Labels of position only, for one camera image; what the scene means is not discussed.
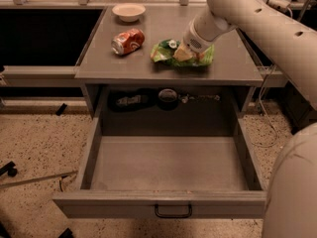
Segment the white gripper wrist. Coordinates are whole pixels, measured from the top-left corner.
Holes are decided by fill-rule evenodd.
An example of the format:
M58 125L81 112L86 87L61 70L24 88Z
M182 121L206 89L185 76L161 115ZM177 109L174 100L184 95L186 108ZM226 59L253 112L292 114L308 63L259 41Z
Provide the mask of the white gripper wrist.
M189 23L173 57L178 61L191 60L195 53L204 53L222 35L235 29L235 25L214 15L209 9L203 9Z

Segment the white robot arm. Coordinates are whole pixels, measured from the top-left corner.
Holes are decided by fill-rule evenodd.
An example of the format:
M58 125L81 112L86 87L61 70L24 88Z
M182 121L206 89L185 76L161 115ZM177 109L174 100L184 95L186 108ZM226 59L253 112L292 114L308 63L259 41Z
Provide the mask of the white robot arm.
M309 101L317 103L317 33L263 0L206 0L174 56L189 60L239 28ZM263 238L317 238L317 125L298 131L278 154L264 207Z

